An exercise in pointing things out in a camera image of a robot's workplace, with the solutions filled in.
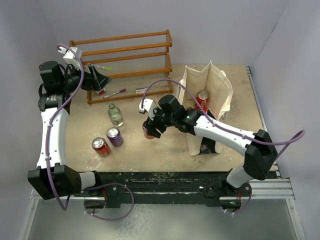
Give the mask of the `red cola can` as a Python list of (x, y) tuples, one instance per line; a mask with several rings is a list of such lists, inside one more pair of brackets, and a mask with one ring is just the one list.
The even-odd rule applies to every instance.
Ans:
[(206, 91), (201, 90), (197, 93), (196, 100), (202, 107), (207, 107), (209, 94)]

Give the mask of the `cream canvas tote bag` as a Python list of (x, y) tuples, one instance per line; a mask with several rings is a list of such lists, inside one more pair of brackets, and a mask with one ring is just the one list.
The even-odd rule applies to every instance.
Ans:
[[(202, 105), (205, 112), (215, 120), (224, 120), (231, 108), (233, 87), (224, 71), (211, 62), (197, 70), (185, 66), (182, 79), (179, 81), (195, 97), (200, 92), (206, 92), (208, 99)], [(206, 137), (188, 134), (188, 150), (191, 156), (199, 154), (219, 154), (223, 145)]]

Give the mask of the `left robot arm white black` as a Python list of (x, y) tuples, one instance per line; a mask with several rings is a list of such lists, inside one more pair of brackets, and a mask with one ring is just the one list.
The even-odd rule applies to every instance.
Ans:
[(77, 87), (103, 93), (111, 81), (95, 66), (90, 64), (88, 69), (88, 72), (81, 72), (73, 64), (63, 67), (53, 60), (39, 66), (43, 81), (38, 89), (42, 142), (36, 169), (28, 172), (27, 179), (44, 200), (79, 194), (84, 189), (91, 196), (98, 196), (103, 191), (96, 171), (78, 172), (67, 165), (66, 157), (66, 130), (71, 106), (68, 98)]

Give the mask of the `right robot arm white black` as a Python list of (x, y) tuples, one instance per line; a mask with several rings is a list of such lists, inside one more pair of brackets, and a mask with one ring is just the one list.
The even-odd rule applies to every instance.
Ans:
[(142, 125), (146, 136), (159, 139), (168, 127), (175, 127), (182, 133), (219, 142), (243, 156), (243, 164), (231, 169), (222, 183), (222, 190), (228, 196), (235, 195), (251, 180), (265, 180), (278, 156), (265, 130), (241, 130), (194, 108), (185, 109), (171, 94), (162, 97), (158, 103), (148, 98), (142, 100), (139, 112), (148, 114)]

